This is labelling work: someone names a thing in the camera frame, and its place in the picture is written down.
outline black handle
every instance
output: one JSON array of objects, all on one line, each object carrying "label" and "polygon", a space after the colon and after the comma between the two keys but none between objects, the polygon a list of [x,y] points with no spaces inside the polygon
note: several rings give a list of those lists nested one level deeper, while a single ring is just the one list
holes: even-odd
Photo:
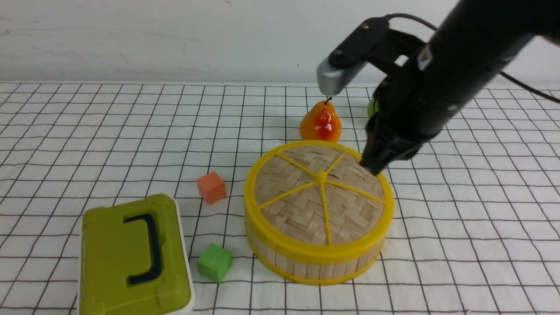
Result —
[{"label": "black handle", "polygon": [[132,222],[136,220],[144,220],[148,225],[148,238],[150,239],[150,251],[152,254],[152,267],[143,274],[137,276],[128,276],[128,283],[136,285],[156,279],[161,274],[161,250],[160,242],[157,237],[156,222],[152,215],[141,214],[135,217],[125,219],[124,222]]}]

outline grid tablecloth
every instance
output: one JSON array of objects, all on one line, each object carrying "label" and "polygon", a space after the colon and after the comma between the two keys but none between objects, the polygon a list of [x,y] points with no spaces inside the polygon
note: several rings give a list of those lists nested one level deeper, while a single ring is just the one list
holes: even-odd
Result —
[{"label": "grid tablecloth", "polygon": [[[363,148],[372,92],[334,97],[340,143]],[[396,211],[364,275],[319,288],[268,271],[244,180],[320,100],[305,85],[0,83],[0,314],[75,314],[81,214],[160,192],[180,206],[195,314],[560,313],[560,106],[514,86],[385,170]],[[211,171],[229,197],[206,206],[195,180]],[[211,242],[234,255],[219,285],[195,268]]]}]

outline foam cube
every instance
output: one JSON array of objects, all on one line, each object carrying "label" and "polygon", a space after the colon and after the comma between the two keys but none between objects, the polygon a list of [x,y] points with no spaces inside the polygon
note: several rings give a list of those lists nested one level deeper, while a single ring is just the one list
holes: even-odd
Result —
[{"label": "foam cube", "polygon": [[231,268],[231,260],[231,251],[211,243],[198,259],[198,273],[220,283]]},{"label": "foam cube", "polygon": [[197,179],[197,186],[198,193],[208,205],[212,205],[227,196],[226,184],[216,172],[211,172]]}]

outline black cable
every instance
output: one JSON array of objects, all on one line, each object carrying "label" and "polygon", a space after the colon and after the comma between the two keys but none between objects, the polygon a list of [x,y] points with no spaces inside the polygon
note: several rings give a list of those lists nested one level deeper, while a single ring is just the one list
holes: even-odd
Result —
[{"label": "black cable", "polygon": [[[411,15],[411,14],[407,14],[407,13],[393,13],[393,14],[387,14],[385,17],[386,17],[387,19],[389,19],[389,20],[391,20],[392,18],[395,18],[395,17],[407,18],[407,19],[409,19],[409,20],[413,20],[413,21],[419,22],[420,24],[424,24],[424,26],[429,27],[430,29],[432,29],[432,30],[434,30],[434,31],[437,31],[437,26],[435,26],[434,24],[431,24],[430,22],[424,20],[423,18],[414,16],[414,15]],[[529,85],[527,85],[527,84],[525,84],[525,83],[519,81],[518,79],[516,79],[516,78],[514,78],[514,77],[512,77],[512,76],[510,76],[510,75],[508,75],[508,74],[505,73],[504,71],[501,71],[501,72],[500,72],[500,75],[501,75],[502,77],[504,77],[504,78],[510,80],[511,82],[515,83],[516,85],[522,87],[523,89],[525,89],[525,90],[527,90],[527,91],[533,93],[533,94],[536,94],[536,95],[538,95],[538,96],[540,96],[540,97],[542,97],[542,98],[544,98],[544,99],[547,99],[547,100],[549,100],[549,101],[552,101],[552,102],[555,102],[555,103],[560,104],[560,99],[557,99],[557,98],[555,98],[554,96],[550,96],[550,95],[545,94],[545,93],[543,93],[543,92],[541,92],[541,91],[539,91],[539,90],[537,90],[537,89],[535,89],[535,88],[533,88],[533,87],[530,87]]]}]

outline green object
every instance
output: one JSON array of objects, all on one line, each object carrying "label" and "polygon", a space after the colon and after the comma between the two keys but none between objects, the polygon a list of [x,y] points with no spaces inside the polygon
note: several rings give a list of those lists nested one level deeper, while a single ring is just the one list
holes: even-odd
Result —
[{"label": "green object", "polygon": [[175,201],[165,194],[86,211],[78,313],[182,314],[193,283]]},{"label": "green object", "polygon": [[379,110],[379,103],[376,99],[372,98],[367,105],[367,117],[371,118]]},{"label": "green object", "polygon": [[197,267],[201,276],[220,283],[231,268],[231,252],[211,243],[198,260]]}]

